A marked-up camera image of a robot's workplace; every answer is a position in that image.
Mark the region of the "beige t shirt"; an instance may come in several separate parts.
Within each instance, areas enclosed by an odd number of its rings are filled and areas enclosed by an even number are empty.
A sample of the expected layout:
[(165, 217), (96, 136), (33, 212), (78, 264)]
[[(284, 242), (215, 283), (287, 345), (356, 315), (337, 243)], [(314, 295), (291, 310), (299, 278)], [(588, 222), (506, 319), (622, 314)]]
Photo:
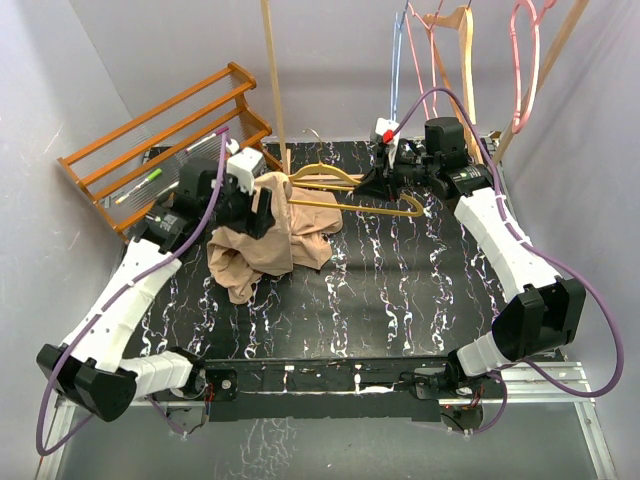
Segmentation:
[(250, 300), (264, 274), (282, 276), (296, 265), (321, 269), (333, 255), (327, 237), (343, 227), (340, 210), (315, 205), (335, 204), (331, 192), (294, 187), (281, 172), (266, 173), (255, 185), (272, 191), (275, 225), (260, 239), (220, 227), (207, 244), (211, 276), (236, 305)]

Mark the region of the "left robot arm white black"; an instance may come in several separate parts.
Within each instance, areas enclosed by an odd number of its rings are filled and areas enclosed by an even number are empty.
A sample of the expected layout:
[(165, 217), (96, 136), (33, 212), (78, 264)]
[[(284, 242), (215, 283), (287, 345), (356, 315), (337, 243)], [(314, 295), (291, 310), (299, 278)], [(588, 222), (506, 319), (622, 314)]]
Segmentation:
[(36, 363), (49, 386), (64, 398), (111, 422), (137, 398), (174, 389), (200, 396), (207, 376), (188, 353), (169, 351), (126, 359), (125, 347), (164, 284), (208, 226), (229, 226), (255, 238), (275, 219), (271, 192), (257, 191), (262, 153), (246, 148), (225, 163), (195, 156), (179, 171), (174, 189), (160, 194), (134, 228), (124, 258), (84, 320), (60, 345), (44, 345)]

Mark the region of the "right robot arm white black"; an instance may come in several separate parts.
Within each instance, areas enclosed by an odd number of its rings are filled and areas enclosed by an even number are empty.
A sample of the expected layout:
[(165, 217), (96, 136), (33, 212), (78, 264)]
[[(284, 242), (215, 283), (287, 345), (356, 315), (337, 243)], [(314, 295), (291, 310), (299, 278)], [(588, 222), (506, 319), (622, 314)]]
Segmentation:
[(489, 333), (457, 349), (445, 376), (447, 388), (466, 397), (483, 374), (531, 355), (571, 343), (586, 299), (582, 284), (564, 279), (544, 259), (529, 252), (526, 238), (508, 212), (500, 212), (488, 168), (471, 161), (464, 129), (455, 117), (426, 121), (425, 147), (400, 152), (397, 122), (377, 119), (372, 170), (356, 186), (358, 195), (396, 201), (418, 186), (448, 204), (473, 236), (497, 274), (507, 301)]

